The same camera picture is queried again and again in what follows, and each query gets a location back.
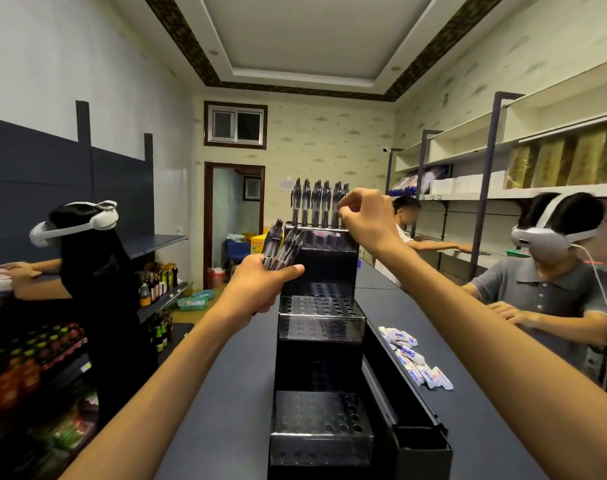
white shirt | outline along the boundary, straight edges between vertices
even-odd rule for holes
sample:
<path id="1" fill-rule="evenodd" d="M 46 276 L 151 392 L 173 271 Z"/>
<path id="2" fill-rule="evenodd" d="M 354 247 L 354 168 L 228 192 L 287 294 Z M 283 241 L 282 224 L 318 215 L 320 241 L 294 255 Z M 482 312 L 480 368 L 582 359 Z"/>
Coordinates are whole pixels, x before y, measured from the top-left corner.
<path id="1" fill-rule="evenodd" d="M 397 231 L 399 232 L 399 237 L 402 238 L 403 242 L 412 241 L 412 238 L 410 236 L 406 235 L 401 227 L 397 226 Z M 397 278 L 395 278 L 395 275 L 393 273 L 391 273 L 390 271 L 388 271 L 388 268 L 386 266 L 384 266 L 383 264 L 381 264 L 379 262 L 379 260 L 375 261 L 375 269 L 377 271 L 379 271 L 381 274 L 383 274 L 386 278 L 388 278 L 395 285 L 397 285 L 399 287 L 402 285 L 400 283 L 400 281 Z"/>

hand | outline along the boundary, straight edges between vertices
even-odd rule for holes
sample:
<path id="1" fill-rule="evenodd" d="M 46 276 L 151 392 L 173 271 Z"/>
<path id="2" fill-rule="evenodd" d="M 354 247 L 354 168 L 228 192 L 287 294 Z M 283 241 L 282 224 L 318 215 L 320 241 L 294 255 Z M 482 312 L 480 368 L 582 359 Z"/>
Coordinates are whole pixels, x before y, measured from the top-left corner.
<path id="1" fill-rule="evenodd" d="M 2 264 L 0 267 L 3 269 L 16 269 L 19 267 L 28 267 L 28 268 L 32 269 L 32 264 L 30 264 L 28 262 L 23 262 L 23 261 L 17 261 L 17 262 L 9 262 L 6 264 Z"/>
<path id="2" fill-rule="evenodd" d="M 32 280 L 37 276 L 41 275 L 41 271 L 35 271 L 31 267 L 19 266 L 12 268 L 5 268 L 0 274 L 6 274 L 11 277 L 13 280 Z"/>
<path id="3" fill-rule="evenodd" d="M 458 244 L 457 245 L 457 250 L 465 252 L 465 253 L 472 253 L 473 252 L 473 245 L 472 244 Z"/>
<path id="4" fill-rule="evenodd" d="M 354 189 L 339 203 L 340 217 L 352 237 L 377 256 L 402 240 L 395 228 L 393 204 L 379 190 Z"/>
<path id="5" fill-rule="evenodd" d="M 250 323 L 254 314 L 267 312 L 274 305 L 283 284 L 304 272 L 301 264 L 279 271 L 267 271 L 262 261 L 261 254 L 247 256 L 235 269 L 228 286 L 212 307 L 219 316 L 229 321 L 233 333 Z"/>
<path id="6" fill-rule="evenodd" d="M 532 325 L 532 312 L 525 312 L 516 308 L 515 306 L 507 304 L 504 301 L 492 303 L 488 305 L 488 308 L 494 310 L 500 317 L 505 318 L 509 323 L 512 323 L 513 325 Z"/>

table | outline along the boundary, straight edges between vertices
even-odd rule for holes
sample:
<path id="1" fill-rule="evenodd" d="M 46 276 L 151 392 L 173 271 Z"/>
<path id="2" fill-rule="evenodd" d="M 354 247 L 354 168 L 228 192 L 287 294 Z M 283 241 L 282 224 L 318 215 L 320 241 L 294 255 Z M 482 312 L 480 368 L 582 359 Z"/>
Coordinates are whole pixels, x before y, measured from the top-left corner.
<path id="1" fill-rule="evenodd" d="M 453 391 L 421 389 L 449 429 L 452 480 L 547 478 L 408 294 L 362 262 L 355 297 L 376 326 L 413 334 L 418 351 L 455 386 Z M 221 351 L 156 480 L 266 479 L 277 311 L 275 304 L 257 315 Z"/>

white vr headset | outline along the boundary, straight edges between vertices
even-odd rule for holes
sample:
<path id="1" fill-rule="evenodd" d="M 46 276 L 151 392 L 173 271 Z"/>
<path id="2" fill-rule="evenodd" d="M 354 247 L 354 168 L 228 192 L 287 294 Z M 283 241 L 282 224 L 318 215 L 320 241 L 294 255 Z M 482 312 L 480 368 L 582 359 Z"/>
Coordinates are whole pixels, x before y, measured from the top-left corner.
<path id="1" fill-rule="evenodd" d="M 66 227 L 63 229 L 53 228 L 53 224 L 50 222 L 41 222 L 33 227 L 30 231 L 30 241 L 38 248 L 44 248 L 46 246 L 54 245 L 53 239 L 62 235 L 76 234 L 78 232 L 84 232 L 87 230 L 109 230 L 116 226 L 116 222 L 119 219 L 119 215 L 116 213 L 116 202 L 112 200 L 105 200 L 99 203 L 92 202 L 70 202 L 66 204 L 74 205 L 76 203 L 86 204 L 100 209 L 96 216 L 90 218 L 87 224 L 80 226 Z"/>
<path id="2" fill-rule="evenodd" d="M 575 242 L 583 241 L 597 235 L 597 229 L 577 232 L 575 234 L 559 234 L 548 226 L 548 221 L 557 206 L 569 195 L 557 195 L 539 218 L 535 227 L 519 229 L 512 228 L 510 238 L 516 246 L 528 248 L 532 253 L 550 258 L 561 258 Z"/>

pile of erasers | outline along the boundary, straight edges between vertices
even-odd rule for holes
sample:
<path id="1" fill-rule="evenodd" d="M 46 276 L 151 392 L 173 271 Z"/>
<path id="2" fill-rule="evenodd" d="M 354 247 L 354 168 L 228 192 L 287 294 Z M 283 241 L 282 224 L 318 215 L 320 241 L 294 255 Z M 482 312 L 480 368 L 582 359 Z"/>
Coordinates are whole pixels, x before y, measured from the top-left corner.
<path id="1" fill-rule="evenodd" d="M 444 373 L 438 367 L 432 369 L 428 367 L 423 356 L 412 349 L 419 344 L 417 339 L 397 328 L 380 326 L 379 331 L 416 385 L 425 384 L 430 389 L 435 387 L 443 387 L 446 390 L 453 389 L 452 382 L 444 376 Z"/>

